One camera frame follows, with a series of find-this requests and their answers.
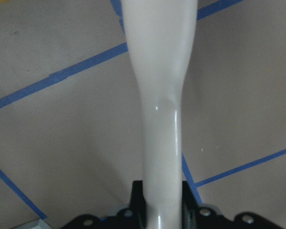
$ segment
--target glossy white tube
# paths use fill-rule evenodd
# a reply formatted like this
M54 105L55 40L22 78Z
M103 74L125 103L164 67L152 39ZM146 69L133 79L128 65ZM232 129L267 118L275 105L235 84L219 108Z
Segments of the glossy white tube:
M122 0L126 40L139 84L148 229L180 229L181 94L197 0Z

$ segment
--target concrete floor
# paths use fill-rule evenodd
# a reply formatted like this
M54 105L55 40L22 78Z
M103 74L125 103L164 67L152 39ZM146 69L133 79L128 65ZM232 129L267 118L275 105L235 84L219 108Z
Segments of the concrete floor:
M112 51L125 42L112 3L0 4L0 170L19 188L1 176L0 229L106 216L142 179L138 88L128 53ZM107 50L120 55L48 86L52 73ZM229 219L249 210L286 228L286 151L274 154L286 149L286 0L243 0L197 22L182 112L203 202Z

